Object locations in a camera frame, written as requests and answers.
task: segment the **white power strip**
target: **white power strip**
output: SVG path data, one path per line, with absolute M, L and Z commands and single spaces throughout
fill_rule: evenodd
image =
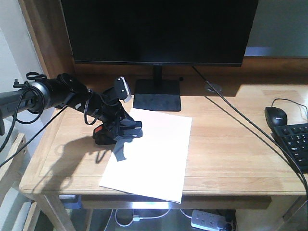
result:
M 192 211 L 191 226 L 207 231 L 223 231 L 226 227 L 225 217 L 202 212 L 199 210 Z

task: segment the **black mouse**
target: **black mouse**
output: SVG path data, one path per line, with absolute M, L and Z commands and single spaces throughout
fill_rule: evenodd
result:
M 277 107 L 265 107 L 264 114 L 270 129 L 273 129 L 276 126 L 287 125 L 288 118 L 283 109 Z

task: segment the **black keyboard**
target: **black keyboard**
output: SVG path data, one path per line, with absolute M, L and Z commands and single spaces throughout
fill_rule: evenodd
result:
M 300 170 L 308 173 L 308 124 L 274 127 L 273 137 L 290 154 Z

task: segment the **monitor base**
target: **monitor base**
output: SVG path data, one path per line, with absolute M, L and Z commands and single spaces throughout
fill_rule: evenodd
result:
M 152 79 L 138 79 L 133 108 L 179 112 L 181 110 L 179 81 L 162 80 L 155 84 Z

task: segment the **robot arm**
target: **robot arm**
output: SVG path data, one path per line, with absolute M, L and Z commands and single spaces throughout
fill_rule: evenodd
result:
M 20 90 L 0 93 L 0 134 L 4 134 L 3 118 L 28 110 L 38 114 L 45 109 L 65 105 L 84 113 L 85 123 L 91 125 L 102 121 L 93 132 L 93 138 L 99 145 L 111 144 L 122 138 L 140 137 L 142 123 L 134 121 L 124 110 L 121 102 L 130 100 L 128 85 L 123 77 L 114 81 L 114 86 L 102 93 L 87 89 L 75 77 L 60 74 L 57 78 L 47 79 L 45 75 L 30 72 L 24 84 L 15 80 L 13 87 Z M 94 118 L 89 123 L 87 116 Z

